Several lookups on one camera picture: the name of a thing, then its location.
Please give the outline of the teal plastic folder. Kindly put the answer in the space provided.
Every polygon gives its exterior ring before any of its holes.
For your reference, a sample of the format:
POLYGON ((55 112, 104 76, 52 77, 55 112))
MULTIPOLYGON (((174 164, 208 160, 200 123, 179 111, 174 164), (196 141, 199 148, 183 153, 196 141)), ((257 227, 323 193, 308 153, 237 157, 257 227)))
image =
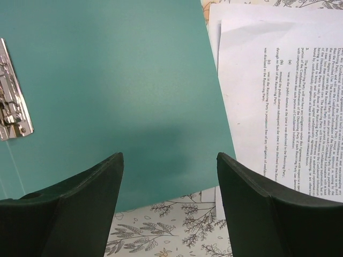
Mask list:
POLYGON ((218 184, 233 143, 200 1, 1 1, 33 134, 1 142, 1 198, 124 156, 116 211, 218 184))

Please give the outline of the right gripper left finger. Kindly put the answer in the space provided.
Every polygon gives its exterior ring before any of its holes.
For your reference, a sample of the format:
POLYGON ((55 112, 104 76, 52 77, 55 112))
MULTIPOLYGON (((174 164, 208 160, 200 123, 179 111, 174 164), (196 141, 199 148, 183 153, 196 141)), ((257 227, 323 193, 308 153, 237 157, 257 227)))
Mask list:
POLYGON ((122 153, 55 185, 1 200, 1 256, 103 256, 124 171, 122 153))

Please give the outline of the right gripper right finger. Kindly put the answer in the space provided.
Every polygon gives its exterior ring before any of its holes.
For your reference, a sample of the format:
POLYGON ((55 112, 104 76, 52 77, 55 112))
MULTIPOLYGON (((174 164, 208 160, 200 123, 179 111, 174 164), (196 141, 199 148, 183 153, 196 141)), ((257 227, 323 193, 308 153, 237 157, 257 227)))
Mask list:
POLYGON ((234 256, 342 256, 342 203, 287 188, 217 155, 234 256))

